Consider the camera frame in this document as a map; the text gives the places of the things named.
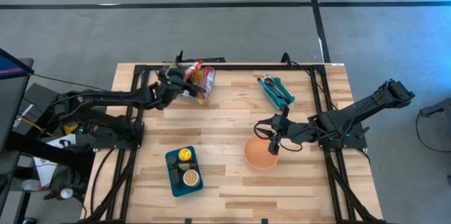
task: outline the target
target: black floor stripe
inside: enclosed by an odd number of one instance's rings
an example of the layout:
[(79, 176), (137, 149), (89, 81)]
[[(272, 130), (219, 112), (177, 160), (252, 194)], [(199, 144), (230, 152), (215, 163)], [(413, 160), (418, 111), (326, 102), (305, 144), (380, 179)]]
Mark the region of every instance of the black floor stripe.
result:
[(324, 33), (323, 20), (321, 19), (321, 12), (319, 11), (318, 0), (311, 0), (311, 6), (313, 7), (313, 15), (315, 17), (316, 32), (321, 40), (321, 49), (323, 52), (323, 62), (330, 63), (329, 49), (327, 47), (326, 33)]
[(201, 2), (201, 3), (147, 3), (147, 4), (67, 4), (67, 5), (0, 5), (0, 9), (146, 9), (146, 8), (260, 8), (301, 7), (310, 2), (262, 1), (262, 2)]
[(320, 2), (320, 7), (451, 6), (451, 1)]

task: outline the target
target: concrete floor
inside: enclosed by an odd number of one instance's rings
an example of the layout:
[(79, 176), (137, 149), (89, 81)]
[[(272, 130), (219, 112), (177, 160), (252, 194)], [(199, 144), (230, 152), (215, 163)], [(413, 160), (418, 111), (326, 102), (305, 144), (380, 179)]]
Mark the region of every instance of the concrete floor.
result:
[[(0, 4), (112, 4), (199, 1), (309, 0), (0, 0)], [(319, 0), (451, 1), (451, 0)], [(401, 80), (416, 98), (408, 108), (368, 119), (371, 168), (386, 220), (449, 223), (451, 154), (425, 149), (416, 138), (420, 108), (451, 97), (451, 7), (321, 8), (332, 62), (345, 63), (355, 99), (384, 80)], [(230, 62), (321, 62), (314, 15), (301, 8), (0, 10), (0, 47), (33, 57), (37, 73), (109, 88), (120, 62), (224, 56)], [(36, 79), (64, 92), (70, 85)], [(442, 116), (420, 121), (427, 144), (451, 149)], [(40, 223), (76, 221), (75, 200), (33, 195), (27, 215)], [(5, 210), (0, 222), (11, 222)]]

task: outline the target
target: wooden tabletop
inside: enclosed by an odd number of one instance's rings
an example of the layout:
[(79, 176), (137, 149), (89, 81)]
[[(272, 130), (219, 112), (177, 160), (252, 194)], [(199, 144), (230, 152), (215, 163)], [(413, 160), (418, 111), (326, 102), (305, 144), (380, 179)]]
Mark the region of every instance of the wooden tabletop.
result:
[[(134, 66), (118, 64), (113, 90), (130, 90)], [(345, 67), (325, 67), (334, 104), (338, 108), (350, 105), (353, 100)], [(182, 223), (185, 218), (193, 223), (258, 223), (262, 218), (270, 223), (335, 222), (323, 152), (317, 143), (304, 143), (301, 152), (280, 149), (278, 165), (271, 170), (255, 170), (243, 156), (254, 124), (274, 114), (257, 83), (257, 78), (265, 74), (280, 77), (296, 97), (290, 120), (306, 122), (316, 113), (310, 78), (301, 70), (218, 70), (208, 105), (178, 97), (163, 111), (145, 111), (145, 134), (137, 152), (127, 223)], [(149, 82), (155, 81), (151, 73)], [(108, 113), (124, 114), (125, 108), (111, 107)], [(288, 139), (284, 144), (297, 147)], [(204, 188), (176, 198), (171, 194), (164, 156), (188, 145), (195, 148)], [(93, 177), (106, 152), (98, 152), (94, 161), (85, 199), (88, 210)], [(117, 152), (109, 156), (100, 172), (95, 206), (111, 188)], [(382, 218), (368, 160), (354, 149), (343, 152), (351, 188), (370, 213)], [(346, 218), (340, 189), (339, 193)], [(118, 195), (116, 218), (122, 200), (121, 192)]]

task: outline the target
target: monitor screen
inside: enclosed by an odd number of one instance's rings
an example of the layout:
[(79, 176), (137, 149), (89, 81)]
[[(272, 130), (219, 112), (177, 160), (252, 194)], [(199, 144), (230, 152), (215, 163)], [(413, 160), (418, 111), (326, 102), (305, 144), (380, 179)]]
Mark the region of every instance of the monitor screen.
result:
[(34, 73), (33, 69), (14, 58), (8, 52), (0, 49), (0, 80), (25, 76)]

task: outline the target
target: blue tray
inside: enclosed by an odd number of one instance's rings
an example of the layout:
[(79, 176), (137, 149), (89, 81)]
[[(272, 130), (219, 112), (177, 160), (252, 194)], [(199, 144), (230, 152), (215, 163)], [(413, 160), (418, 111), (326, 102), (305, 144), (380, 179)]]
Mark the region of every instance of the blue tray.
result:
[[(202, 182), (202, 176), (200, 174), (199, 164), (197, 163), (196, 152), (194, 151), (194, 147), (188, 146), (188, 147), (183, 147), (181, 149), (184, 149), (184, 148), (191, 150), (191, 154), (192, 154), (191, 159), (192, 159), (192, 162), (196, 164), (196, 171), (197, 171), (197, 173), (199, 173), (200, 182), (196, 187), (190, 187), (183, 183), (183, 176), (181, 176), (182, 182), (179, 185), (173, 185), (171, 183), (172, 195), (175, 197), (180, 197), (180, 196), (186, 195), (188, 193), (198, 191), (204, 187), (204, 183)], [(166, 155), (164, 156), (165, 160), (168, 158), (168, 156), (175, 156), (180, 161), (180, 159), (178, 158), (178, 152), (181, 149), (177, 149), (177, 150), (166, 153)], [(166, 165), (166, 167), (168, 168), (168, 174), (170, 173), (171, 170), (174, 169), (167, 165)]]

